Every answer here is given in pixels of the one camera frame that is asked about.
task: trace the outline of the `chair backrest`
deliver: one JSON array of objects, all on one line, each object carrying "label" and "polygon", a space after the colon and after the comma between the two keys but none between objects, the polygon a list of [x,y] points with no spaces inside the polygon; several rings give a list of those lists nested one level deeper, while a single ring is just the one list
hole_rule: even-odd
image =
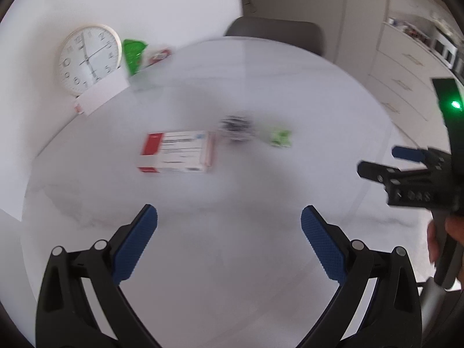
[{"label": "chair backrest", "polygon": [[240,17],[230,25],[226,37],[271,39],[303,48],[319,56],[324,53],[324,35],[321,28],[312,22]]}]

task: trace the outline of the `blue gripper pad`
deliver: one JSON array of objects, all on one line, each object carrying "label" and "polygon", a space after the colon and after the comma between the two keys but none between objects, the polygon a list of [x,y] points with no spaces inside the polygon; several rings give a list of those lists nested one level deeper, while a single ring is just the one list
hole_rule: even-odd
[{"label": "blue gripper pad", "polygon": [[330,227],[331,225],[328,225],[324,221],[312,205],[303,209],[301,213],[301,228],[303,232],[321,262],[322,267],[324,267],[327,276],[343,285],[347,277],[345,255],[328,232],[328,228]]},{"label": "blue gripper pad", "polygon": [[425,155],[420,149],[406,148],[404,146],[394,146],[391,155],[412,162],[425,161]]},{"label": "blue gripper pad", "polygon": [[113,257],[113,282],[116,285],[130,278],[157,226],[158,214],[151,205],[131,223],[130,232]]}]

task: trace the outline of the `clock face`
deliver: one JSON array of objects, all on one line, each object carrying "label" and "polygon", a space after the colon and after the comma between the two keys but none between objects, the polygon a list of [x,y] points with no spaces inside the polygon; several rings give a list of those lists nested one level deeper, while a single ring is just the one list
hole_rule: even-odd
[{"label": "clock face", "polygon": [[85,90],[115,71],[122,46],[114,30],[93,25],[74,31],[64,41],[59,57],[59,82],[72,94]]}]

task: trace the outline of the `round table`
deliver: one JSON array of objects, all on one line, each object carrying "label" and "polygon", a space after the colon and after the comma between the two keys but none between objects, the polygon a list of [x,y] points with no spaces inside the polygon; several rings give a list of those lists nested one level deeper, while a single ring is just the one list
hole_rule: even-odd
[{"label": "round table", "polygon": [[[430,274],[419,212],[388,207],[383,188],[356,173],[362,159],[398,166],[390,149],[404,139],[335,65],[274,41],[221,38],[131,83],[76,117],[33,164],[22,245],[35,295],[55,245],[78,251],[109,239],[145,203],[157,208],[158,229],[121,288],[165,347],[295,347],[338,285],[301,231],[308,204],[372,249],[404,246],[418,278]],[[290,129],[292,147],[219,140],[208,173],[137,169],[147,133],[215,130],[237,111],[261,135]]]}]

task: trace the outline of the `red and white box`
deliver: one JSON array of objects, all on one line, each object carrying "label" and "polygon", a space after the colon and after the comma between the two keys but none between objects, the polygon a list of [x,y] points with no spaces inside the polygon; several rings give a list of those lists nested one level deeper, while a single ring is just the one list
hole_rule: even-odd
[{"label": "red and white box", "polygon": [[144,173],[204,173],[212,165],[213,147],[213,132],[151,133],[137,167]]}]

